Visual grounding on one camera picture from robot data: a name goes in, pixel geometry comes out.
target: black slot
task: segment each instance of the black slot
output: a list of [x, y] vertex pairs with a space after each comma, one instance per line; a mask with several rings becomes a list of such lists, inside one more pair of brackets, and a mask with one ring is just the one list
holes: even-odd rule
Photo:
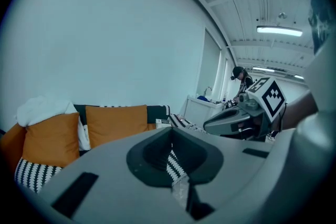
[[195, 219], [200, 220], [215, 211], [213, 207], [205, 202], [201, 202], [195, 187], [190, 184], [188, 190], [188, 200], [186, 211]]
[[194, 184], [210, 182], [224, 161], [222, 153], [213, 145], [179, 128], [165, 128], [128, 151], [128, 168], [146, 185], [171, 187], [172, 179], [166, 171], [171, 150]]
[[97, 178], [98, 175], [82, 173], [54, 202], [52, 207], [66, 217], [71, 218]]
[[246, 153], [246, 154], [249, 154], [249, 155], [252, 155], [252, 156], [257, 156], [257, 157], [264, 158], [264, 159], [266, 159], [268, 154], [269, 154], [266, 151], [254, 150], [252, 148], [244, 149], [243, 153]]
[[237, 132], [238, 130], [239, 130], [238, 123], [231, 124], [231, 131], [232, 132]]

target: striped cloth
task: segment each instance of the striped cloth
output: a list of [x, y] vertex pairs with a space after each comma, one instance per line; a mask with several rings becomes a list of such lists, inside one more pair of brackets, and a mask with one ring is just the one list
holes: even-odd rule
[[16, 166], [14, 181], [39, 193], [43, 185], [61, 170], [58, 166], [31, 163], [21, 158]]
[[179, 165], [179, 161], [177, 160], [177, 157], [175, 156], [173, 150], [168, 156], [167, 173], [170, 175], [173, 182], [178, 180], [183, 174], [185, 174], [183, 168]]
[[172, 127], [187, 128], [193, 131], [209, 134], [203, 128], [197, 126], [194, 123], [191, 123], [190, 121], [186, 120], [185, 118], [183, 118], [181, 115], [178, 114], [170, 114], [169, 121]]

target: white blanket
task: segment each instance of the white blanket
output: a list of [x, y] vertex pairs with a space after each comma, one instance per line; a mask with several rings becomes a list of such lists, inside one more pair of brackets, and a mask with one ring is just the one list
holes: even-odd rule
[[[17, 109], [16, 120], [22, 126], [30, 126], [60, 114], [76, 113], [74, 105], [67, 100], [39, 96], [29, 99]], [[80, 118], [78, 119], [79, 150], [91, 149], [88, 134], [85, 133]]]

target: cable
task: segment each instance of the cable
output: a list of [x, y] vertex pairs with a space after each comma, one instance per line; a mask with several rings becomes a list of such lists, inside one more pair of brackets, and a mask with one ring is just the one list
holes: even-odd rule
[[281, 115], [280, 113], [280, 120], [279, 120], [279, 132], [281, 132], [282, 131], [282, 118], [283, 118], [283, 116], [284, 116], [284, 114], [285, 114], [285, 112], [286, 112], [286, 108], [287, 108], [287, 103], [285, 103], [285, 109], [284, 109], [284, 112], [283, 112], [283, 114]]

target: white cabinet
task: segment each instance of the white cabinet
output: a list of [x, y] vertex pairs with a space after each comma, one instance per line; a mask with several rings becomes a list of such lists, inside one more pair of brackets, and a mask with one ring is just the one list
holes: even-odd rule
[[223, 104], [212, 104], [188, 95], [184, 117], [203, 128], [203, 123], [223, 108]]

